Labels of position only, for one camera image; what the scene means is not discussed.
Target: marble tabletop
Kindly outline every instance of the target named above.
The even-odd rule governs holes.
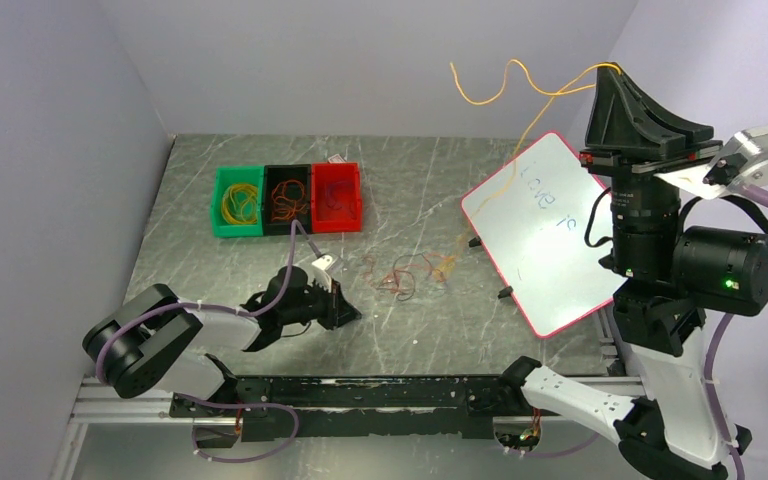
[[[563,374],[603,375],[594,322],[537,338],[510,299],[496,298],[504,285],[483,249],[463,245],[470,232],[460,198],[501,166],[513,146],[468,138],[180,135],[127,298],[154,283],[226,305],[263,290],[287,261],[289,237],[214,237],[209,206],[217,167],[318,163],[339,153],[360,166],[363,231],[313,238],[343,259],[337,278],[364,317],[336,331],[314,325],[258,353],[214,351],[235,373],[499,373],[527,355]],[[445,282],[418,273],[406,301],[375,288],[397,258],[421,252],[455,258]],[[303,242],[296,259],[300,265],[313,259]],[[300,329],[290,326],[285,334]]]

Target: whiteboard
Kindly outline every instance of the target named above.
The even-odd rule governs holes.
[[[509,188],[497,193],[512,173]],[[584,244],[587,218],[602,190],[566,141],[550,132],[461,200],[538,337],[551,336],[607,305],[624,281],[598,263],[610,253],[610,242],[599,248]],[[609,198],[599,205],[590,235],[611,236]]]

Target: black linear rail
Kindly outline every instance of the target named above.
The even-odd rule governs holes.
[[[241,376],[237,392],[244,403],[292,406],[299,414],[299,437],[460,434],[495,438],[493,417],[530,416],[530,406],[511,406],[500,396],[496,375],[304,377]],[[176,418],[233,417],[235,410],[194,405],[177,396],[169,414]],[[278,410],[243,413],[244,441],[286,438],[292,418]]]

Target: white wall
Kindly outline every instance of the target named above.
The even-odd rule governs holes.
[[[611,53],[656,101],[727,139],[768,122],[768,1],[642,0]],[[590,108],[570,138],[583,143]],[[703,203],[691,221],[754,229],[725,202]],[[719,315],[711,314],[710,326]],[[752,430],[747,478],[768,480],[768,306],[729,327],[716,375],[732,420]]]
[[[637,0],[101,0],[176,133],[518,137],[545,99],[521,58],[560,88],[603,60]],[[566,131],[581,97],[556,102],[543,129]]]
[[[169,140],[93,0],[0,0],[0,479],[48,476]]]

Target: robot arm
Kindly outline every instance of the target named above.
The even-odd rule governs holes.
[[[202,309],[200,304],[197,308],[182,307],[157,315],[113,342],[103,360],[108,383],[122,398],[158,388],[201,399],[229,400],[217,395],[233,397],[233,376],[218,359],[193,349],[227,347],[258,351],[279,340],[286,325],[317,321],[333,330],[360,318],[360,312],[343,297],[340,283],[328,275],[335,262],[330,255],[314,261],[311,267],[316,280],[312,284],[308,284],[304,270],[293,266],[280,301],[256,318]],[[286,274],[286,267],[279,270],[267,289],[253,295],[242,309],[259,311],[272,302]],[[93,327],[84,337],[84,351],[97,361],[102,346],[123,325],[146,312],[175,303],[192,304],[179,299],[166,285],[147,288]]]
[[[768,126],[723,146],[712,127],[670,113],[624,73],[600,68],[596,89],[580,161],[611,178],[613,245],[600,264],[627,279],[614,320],[647,396],[609,396],[540,367],[524,377],[523,397],[616,443],[649,478],[725,479],[722,462],[732,448],[742,455],[751,434],[709,398],[704,309],[752,316],[767,304],[768,220],[746,199],[726,198],[764,233],[685,230],[696,201],[680,210],[679,188],[713,199],[768,184]]]

